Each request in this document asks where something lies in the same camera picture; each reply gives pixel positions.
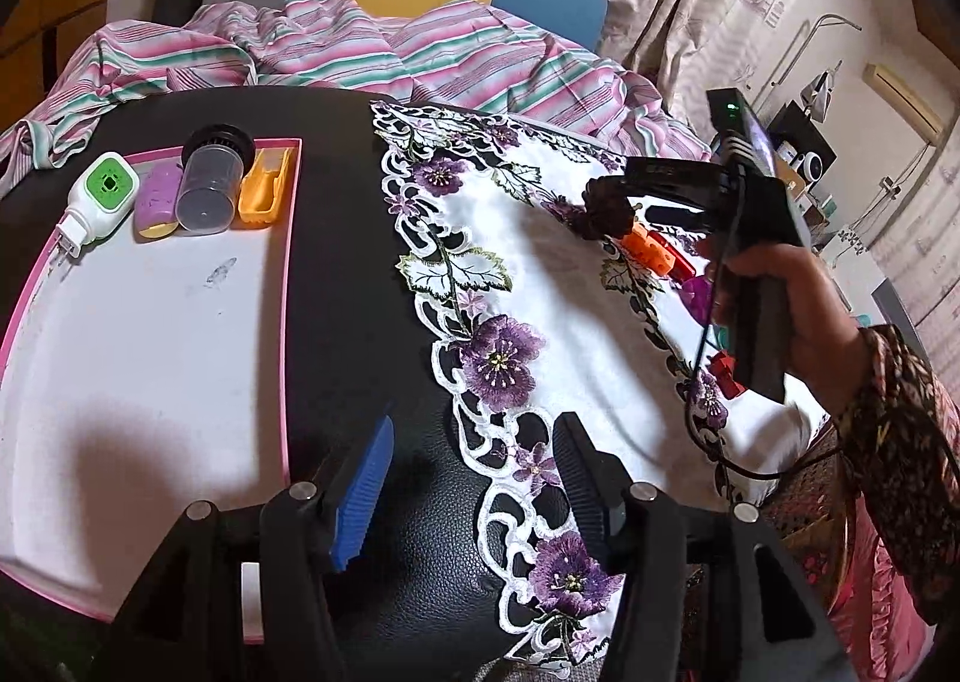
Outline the person's right hand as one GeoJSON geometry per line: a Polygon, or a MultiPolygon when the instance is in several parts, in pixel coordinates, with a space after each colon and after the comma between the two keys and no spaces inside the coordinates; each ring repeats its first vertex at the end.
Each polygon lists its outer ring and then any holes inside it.
{"type": "Polygon", "coordinates": [[[757,244],[727,258],[715,318],[731,322],[737,280],[760,276],[786,283],[793,320],[789,372],[828,414],[839,417],[871,368],[871,350],[861,329],[839,300],[823,262],[807,248],[791,244],[757,244]]]}

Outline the patterned sleeve forearm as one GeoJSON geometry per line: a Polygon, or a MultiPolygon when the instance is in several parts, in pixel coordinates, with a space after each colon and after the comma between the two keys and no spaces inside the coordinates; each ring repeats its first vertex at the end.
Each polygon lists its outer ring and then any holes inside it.
{"type": "Polygon", "coordinates": [[[838,417],[844,471],[919,617],[937,625],[958,601],[958,407],[898,329],[861,336],[866,379],[838,417]]]}

